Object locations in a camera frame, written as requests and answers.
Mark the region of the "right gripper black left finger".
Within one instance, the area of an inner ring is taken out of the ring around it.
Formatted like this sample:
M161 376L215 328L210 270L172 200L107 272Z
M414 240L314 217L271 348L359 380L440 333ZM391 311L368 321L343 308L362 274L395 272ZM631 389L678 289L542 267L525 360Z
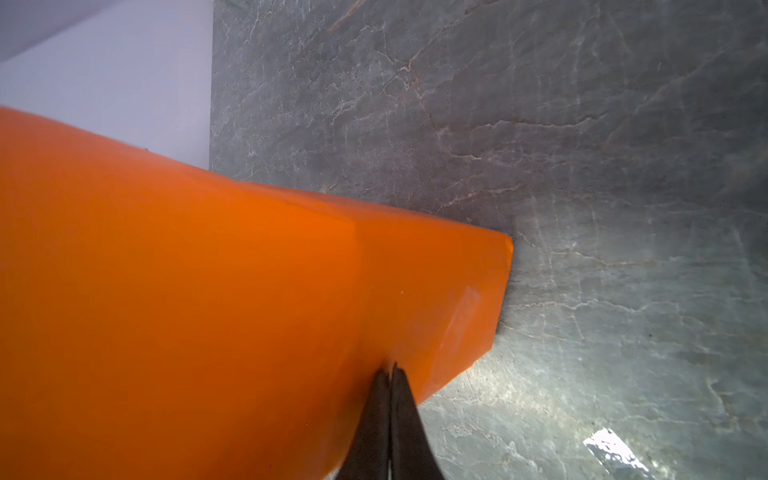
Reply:
M391 380L379 370L372 381L348 453L335 478L384 480L390 463Z

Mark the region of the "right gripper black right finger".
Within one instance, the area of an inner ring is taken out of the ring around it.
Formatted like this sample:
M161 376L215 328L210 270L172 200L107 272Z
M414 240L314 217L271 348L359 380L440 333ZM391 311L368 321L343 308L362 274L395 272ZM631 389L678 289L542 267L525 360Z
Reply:
M445 478L429 446L406 372L400 367L392 370L391 478Z

